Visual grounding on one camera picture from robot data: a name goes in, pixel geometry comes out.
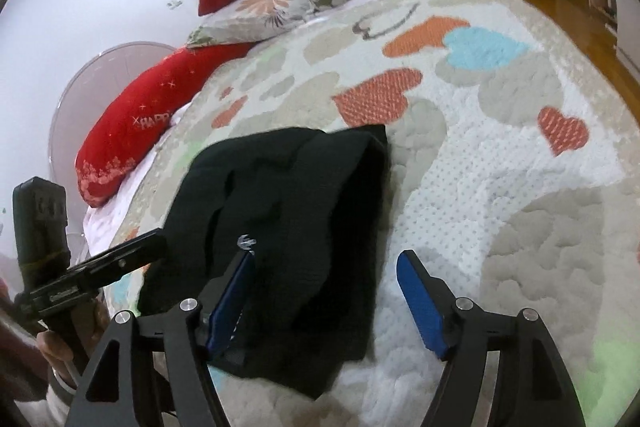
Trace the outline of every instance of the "blue heart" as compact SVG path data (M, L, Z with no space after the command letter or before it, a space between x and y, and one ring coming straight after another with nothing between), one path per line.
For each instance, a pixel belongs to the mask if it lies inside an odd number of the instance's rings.
M451 50L447 61L462 70L493 70L506 66L529 47L484 28L455 28L442 39Z
M122 276L122 279L111 283L109 288L111 290L111 301L116 304L116 309L121 308L124 310L129 309L129 303L127 302L127 294L129 293L131 274L127 273Z

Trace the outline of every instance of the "orange heart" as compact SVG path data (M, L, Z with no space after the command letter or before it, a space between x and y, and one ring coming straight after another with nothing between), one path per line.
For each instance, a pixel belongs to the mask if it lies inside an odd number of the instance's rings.
M138 237L139 229L140 227L135 227L134 229L129 230L129 233L127 233L127 237L125 237L124 240L128 241L129 239L135 239L136 237Z
M395 58L412 55L422 48L444 48L442 39L455 28L470 26L468 21L454 17L429 17L425 22L398 35L382 48L385 57Z
M225 99L226 97L228 97L228 96L231 94L231 91L233 91L233 90L234 90L234 88L233 88L233 87L231 87L231 86L226 86L226 87L225 87L225 89L223 89L223 90L220 92L220 96L218 97L218 100L223 100L223 99Z
M232 103L228 108L224 111L218 113L214 119L211 121L212 129L220 129L221 127L226 127L231 123L234 119L235 115L242 109L244 102L246 102L247 95L238 98L234 103Z
M408 107L404 92L418 86L422 73L410 68L388 70L333 96L350 127L398 120Z
M543 107L538 114L538 126L555 156L568 150L584 147L589 129L580 118L565 118L555 107Z

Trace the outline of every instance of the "red heart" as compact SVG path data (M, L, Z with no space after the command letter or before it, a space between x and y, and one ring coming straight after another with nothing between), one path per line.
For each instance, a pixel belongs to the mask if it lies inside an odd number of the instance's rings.
M555 107L543 107L538 114L538 126L555 156L568 150L584 147L589 129L580 118L565 118Z
M238 98L234 103L232 103L225 110L219 112L215 115L214 119L211 121L212 129L220 129L221 127L226 127L231 123L234 119L235 115L242 109L244 102L246 102L247 95Z
M226 97L228 97L231 94L231 91L233 91L234 88L231 86L226 86L225 89L223 89L220 92L220 96L218 97L218 100L224 100Z
M391 123L406 111L404 92L418 86L422 73L410 68L387 70L332 97L350 127Z

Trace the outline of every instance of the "blue gripper pad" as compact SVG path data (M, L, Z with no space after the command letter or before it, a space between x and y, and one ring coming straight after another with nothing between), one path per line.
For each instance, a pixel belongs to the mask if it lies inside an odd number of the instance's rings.
M207 352L210 359L222 353L233 338L254 276L255 259L251 253L247 253L226 286L216 309L209 315Z
M398 256L396 277L424 346L443 360L448 347L442 336L442 316L405 253Z

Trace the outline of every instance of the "bed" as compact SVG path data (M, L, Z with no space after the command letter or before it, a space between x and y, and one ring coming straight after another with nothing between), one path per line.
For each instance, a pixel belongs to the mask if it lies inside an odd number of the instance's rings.
M224 64L129 186L111 244L162 225L211 143L366 123L386 124L392 158L370 355L316 401L212 369L232 425L420 425L443 365L396 282L406 248L489 311L537 309L587 424L614 425L640 387L639 129L568 37L521 0L348 3ZM112 314L136 311L142 280L138 270L106 288ZM476 425L496 368L489 359Z

